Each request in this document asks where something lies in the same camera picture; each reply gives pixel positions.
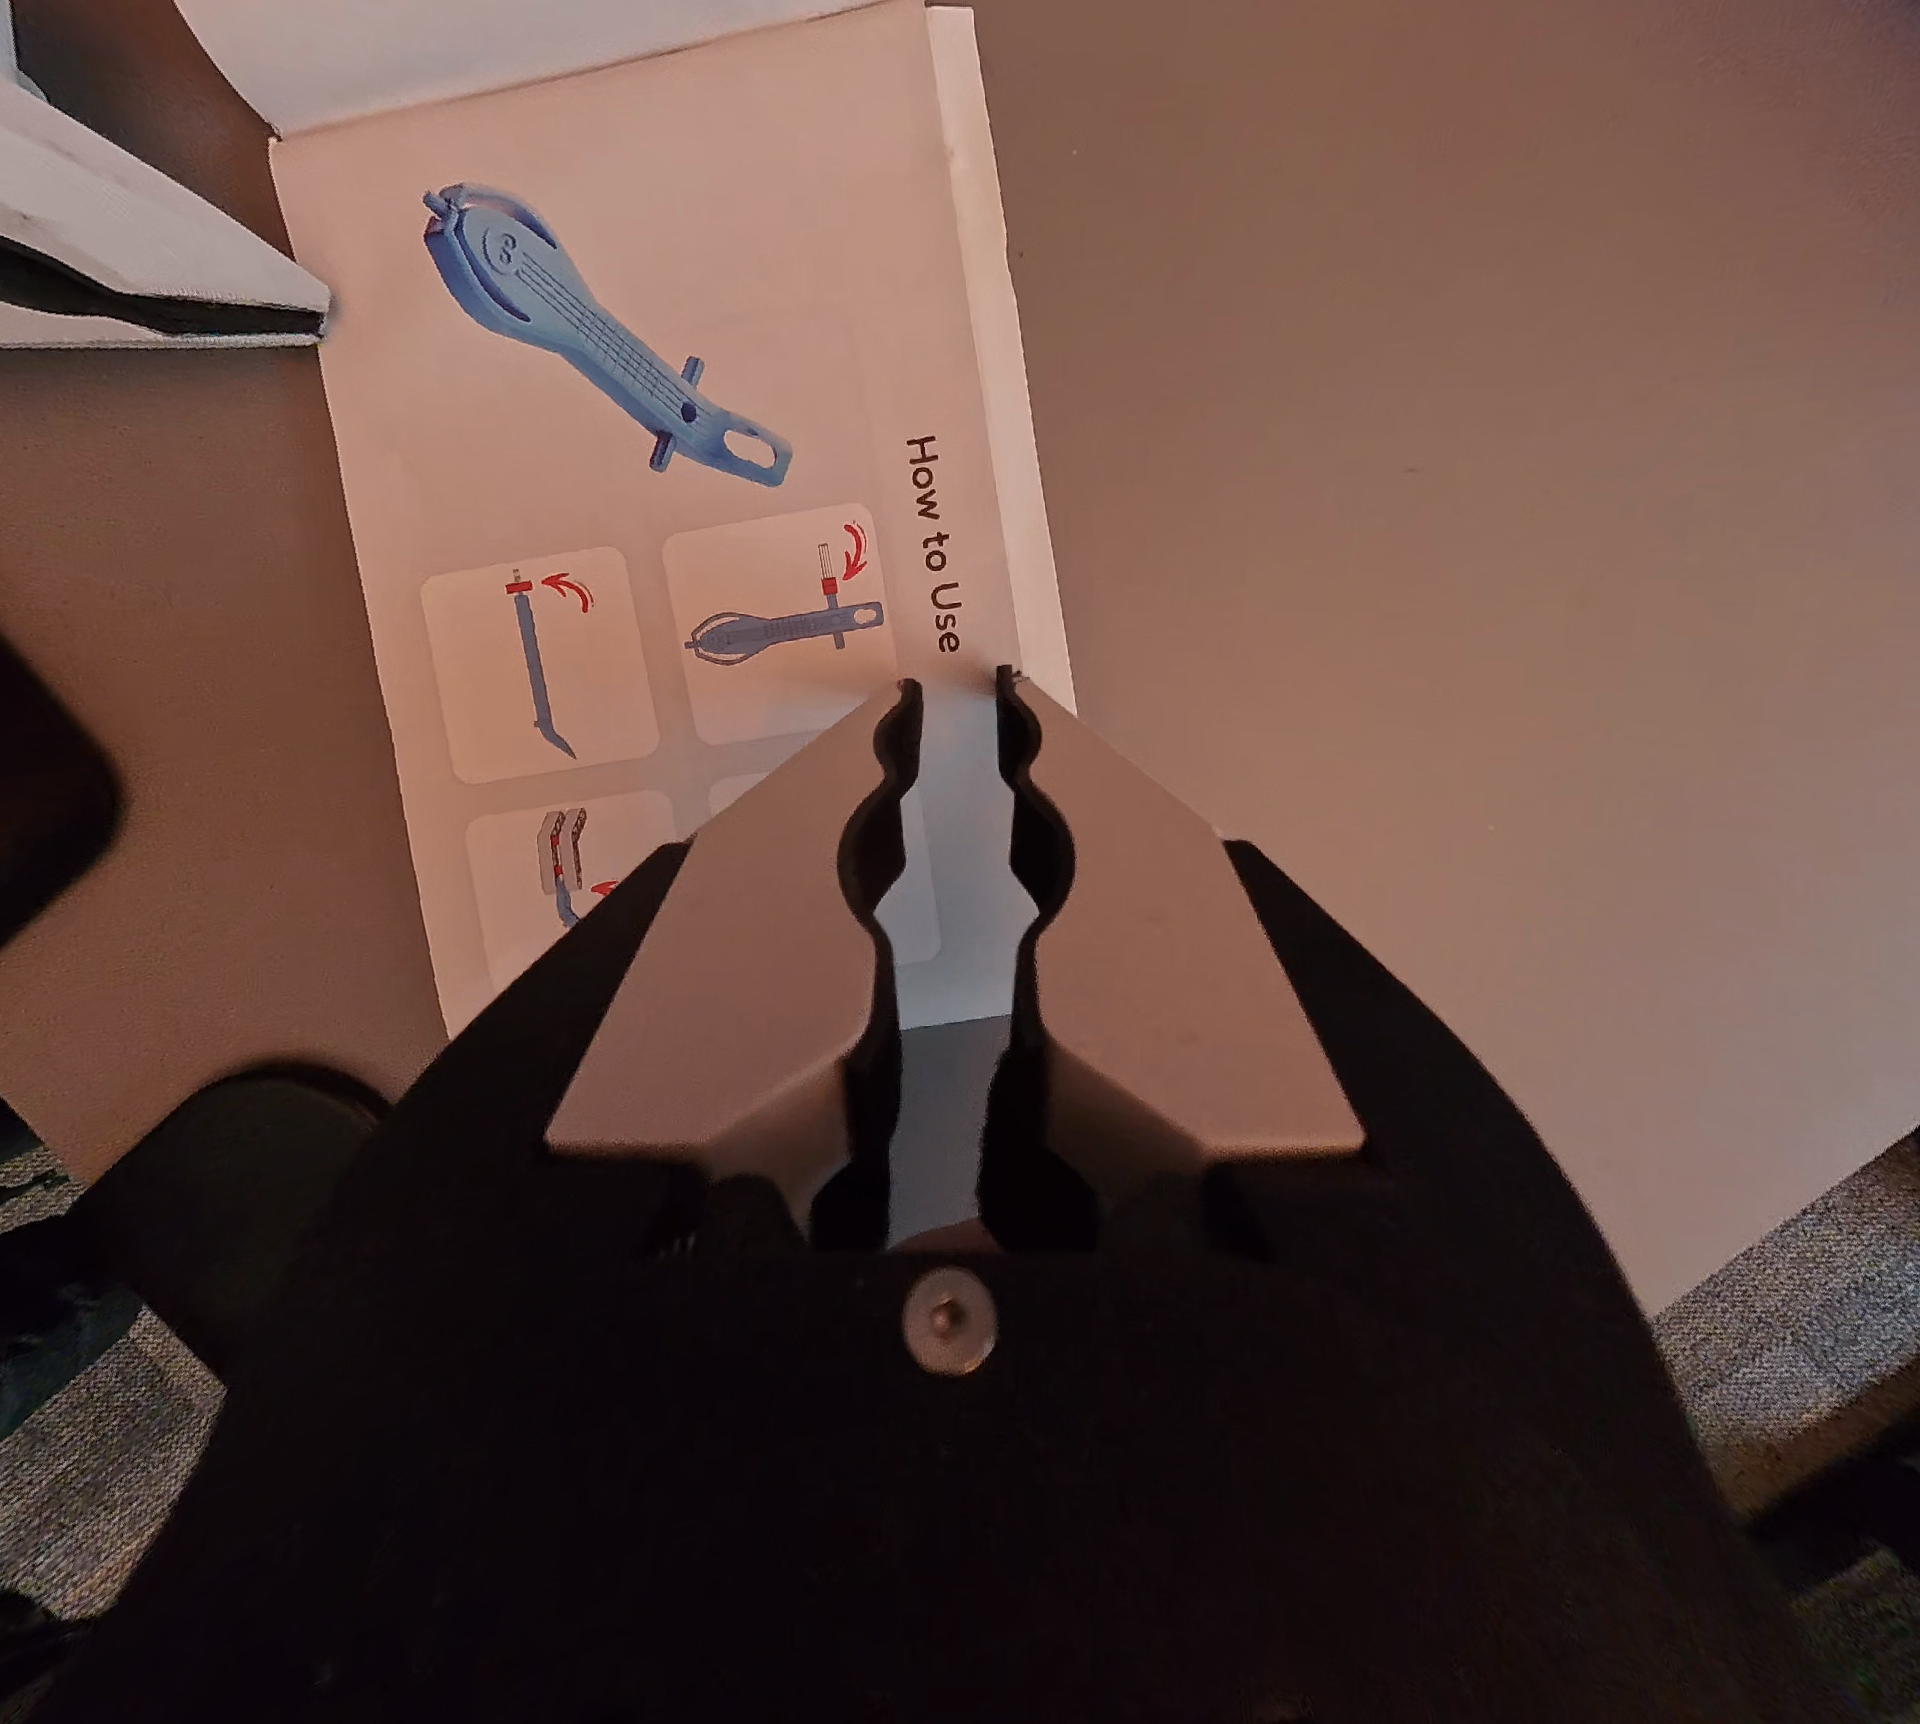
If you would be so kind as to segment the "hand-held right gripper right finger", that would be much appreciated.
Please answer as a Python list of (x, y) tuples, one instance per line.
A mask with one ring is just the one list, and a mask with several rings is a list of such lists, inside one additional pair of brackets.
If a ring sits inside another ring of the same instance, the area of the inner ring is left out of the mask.
[(981, 1139), (995, 1241), (1091, 1250), (1160, 1180), (1357, 1157), (1360, 1122), (1214, 826), (1011, 667), (995, 754), (1036, 907)]

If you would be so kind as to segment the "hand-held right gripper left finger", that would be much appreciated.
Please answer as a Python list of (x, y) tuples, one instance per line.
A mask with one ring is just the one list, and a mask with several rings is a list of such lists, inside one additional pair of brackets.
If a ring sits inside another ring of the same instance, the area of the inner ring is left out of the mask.
[(904, 679), (703, 826), (553, 1149), (756, 1175), (814, 1245), (885, 1241), (901, 1026), (875, 910), (906, 867), (919, 769), (921, 685)]

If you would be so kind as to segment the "white instruction booklet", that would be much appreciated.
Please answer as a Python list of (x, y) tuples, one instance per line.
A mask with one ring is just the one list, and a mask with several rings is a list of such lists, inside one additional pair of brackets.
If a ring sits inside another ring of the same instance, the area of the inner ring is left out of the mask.
[(175, 0), (272, 127), (446, 1021), (926, 688), (910, 1029), (1005, 1012), (994, 672), (1066, 658), (974, 24)]

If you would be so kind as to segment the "black perforated chair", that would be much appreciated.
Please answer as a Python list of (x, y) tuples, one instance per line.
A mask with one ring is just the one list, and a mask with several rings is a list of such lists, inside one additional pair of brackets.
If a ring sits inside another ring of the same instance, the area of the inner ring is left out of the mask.
[(98, 864), (119, 821), (111, 757), (4, 639), (4, 943)]

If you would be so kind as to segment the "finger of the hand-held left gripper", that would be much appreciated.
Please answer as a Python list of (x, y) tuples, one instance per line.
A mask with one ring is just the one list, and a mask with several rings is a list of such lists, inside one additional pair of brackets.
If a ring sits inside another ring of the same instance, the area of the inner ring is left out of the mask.
[(160, 334), (111, 317), (57, 317), (4, 306), (4, 347), (317, 347), (313, 334)]
[(6, 79), (4, 306), (160, 334), (321, 338), (332, 295), (199, 195)]

